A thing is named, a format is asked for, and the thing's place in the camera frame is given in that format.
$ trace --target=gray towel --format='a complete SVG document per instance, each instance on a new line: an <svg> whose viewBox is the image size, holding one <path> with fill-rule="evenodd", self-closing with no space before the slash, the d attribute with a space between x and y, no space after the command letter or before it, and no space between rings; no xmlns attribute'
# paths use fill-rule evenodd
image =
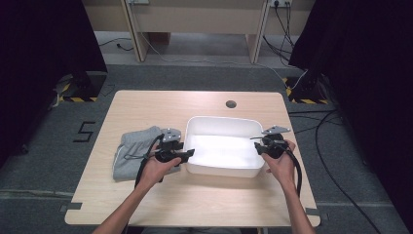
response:
<svg viewBox="0 0 413 234"><path fill-rule="evenodd" d="M121 144L115 153L113 179L135 180L143 156L152 141L161 133L160 128L153 126L147 130L123 134Z"/></svg>

